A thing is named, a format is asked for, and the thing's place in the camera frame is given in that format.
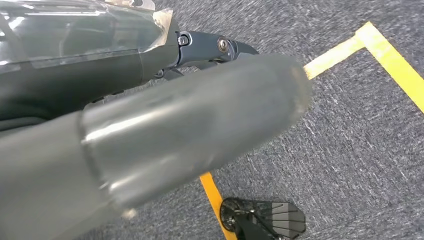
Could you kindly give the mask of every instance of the black bracket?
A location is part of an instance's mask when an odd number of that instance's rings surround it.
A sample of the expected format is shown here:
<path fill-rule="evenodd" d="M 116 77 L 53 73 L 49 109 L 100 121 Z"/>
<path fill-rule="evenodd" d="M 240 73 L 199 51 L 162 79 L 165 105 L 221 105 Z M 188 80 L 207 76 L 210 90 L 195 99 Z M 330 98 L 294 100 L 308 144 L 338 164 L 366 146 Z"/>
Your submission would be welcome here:
<path fill-rule="evenodd" d="M 292 240 L 306 230 L 302 211 L 289 202 L 224 199 L 220 220 L 238 240 Z"/>
<path fill-rule="evenodd" d="M 253 47 L 240 41 L 227 39 L 223 35 L 200 31 L 176 32 L 178 58 L 167 69 L 157 73 L 154 78 L 175 79 L 183 74 L 177 68 L 197 67 L 200 70 L 217 64 L 259 54 Z"/>

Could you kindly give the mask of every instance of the yellow floor marking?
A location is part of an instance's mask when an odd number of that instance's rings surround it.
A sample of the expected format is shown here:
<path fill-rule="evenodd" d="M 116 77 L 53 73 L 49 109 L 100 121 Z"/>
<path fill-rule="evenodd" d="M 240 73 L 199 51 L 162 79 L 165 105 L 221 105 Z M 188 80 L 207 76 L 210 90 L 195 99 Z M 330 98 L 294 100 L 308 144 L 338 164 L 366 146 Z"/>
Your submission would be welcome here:
<path fill-rule="evenodd" d="M 354 37 L 340 43 L 306 64 L 304 69 L 308 78 L 310 80 L 315 78 L 364 47 L 371 52 L 424 113 L 424 80 L 370 22 L 356 31 Z M 227 231 L 221 224 L 220 207 L 223 199 L 212 175 L 208 172 L 200 177 L 200 181 L 225 238 L 227 240 L 237 240 L 236 235 Z"/>
<path fill-rule="evenodd" d="M 326 53 L 315 58 L 304 66 L 307 77 L 311 80 L 322 74 L 325 70 L 333 67 L 341 61 L 347 59 L 350 55 L 364 47 L 361 41 L 355 37 L 349 38 L 347 41 L 333 47 Z"/>
<path fill-rule="evenodd" d="M 356 37 L 424 113 L 424 80 L 387 39 L 367 22 Z"/>
<path fill-rule="evenodd" d="M 226 240 L 237 240 L 234 232 L 227 231 L 220 220 L 220 207 L 223 202 L 220 191 L 215 185 L 212 175 L 207 172 L 200 176 L 201 184 L 203 185 L 204 191 L 206 192 L 207 198 L 209 199 L 210 205 L 212 206 L 213 212 L 215 213 L 218 223 L 221 226 L 222 232 L 224 233 Z"/>

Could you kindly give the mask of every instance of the metal bracket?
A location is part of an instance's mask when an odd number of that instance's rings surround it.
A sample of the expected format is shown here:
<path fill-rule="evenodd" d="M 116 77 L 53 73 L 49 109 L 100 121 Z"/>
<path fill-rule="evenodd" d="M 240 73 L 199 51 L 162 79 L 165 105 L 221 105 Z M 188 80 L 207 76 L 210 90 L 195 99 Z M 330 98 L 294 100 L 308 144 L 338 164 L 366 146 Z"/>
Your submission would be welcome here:
<path fill-rule="evenodd" d="M 176 32 L 178 58 L 167 69 L 163 69 L 155 78 L 164 78 L 167 72 L 181 67 L 197 67 L 200 70 L 215 67 L 217 64 L 234 61 L 249 55 L 259 54 L 248 44 L 227 39 L 225 36 L 200 31 Z M 170 79 L 182 76 L 175 71 Z"/>

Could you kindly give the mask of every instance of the black object on floor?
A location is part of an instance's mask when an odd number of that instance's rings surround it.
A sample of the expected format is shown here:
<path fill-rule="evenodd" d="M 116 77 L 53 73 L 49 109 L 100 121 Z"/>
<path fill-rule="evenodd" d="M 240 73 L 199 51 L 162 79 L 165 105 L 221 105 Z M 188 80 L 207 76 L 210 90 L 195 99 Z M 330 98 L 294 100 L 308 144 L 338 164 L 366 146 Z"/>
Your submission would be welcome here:
<path fill-rule="evenodd" d="M 306 230 L 304 213 L 289 202 L 229 197 L 222 201 L 219 215 L 238 240 L 292 240 Z"/>

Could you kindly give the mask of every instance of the hex bolt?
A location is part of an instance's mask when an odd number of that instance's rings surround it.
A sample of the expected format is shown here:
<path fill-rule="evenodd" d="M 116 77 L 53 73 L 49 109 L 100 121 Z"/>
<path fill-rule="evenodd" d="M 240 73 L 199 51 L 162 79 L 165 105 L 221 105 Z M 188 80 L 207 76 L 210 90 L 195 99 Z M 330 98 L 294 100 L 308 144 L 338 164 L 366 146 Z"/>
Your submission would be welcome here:
<path fill-rule="evenodd" d="M 178 45 L 180 45 L 180 46 L 184 46 L 184 45 L 189 44 L 189 38 L 185 35 L 179 36 L 177 41 L 178 41 Z"/>
<path fill-rule="evenodd" d="M 228 41 L 224 37 L 218 38 L 218 49 L 222 53 L 226 53 L 228 51 Z"/>

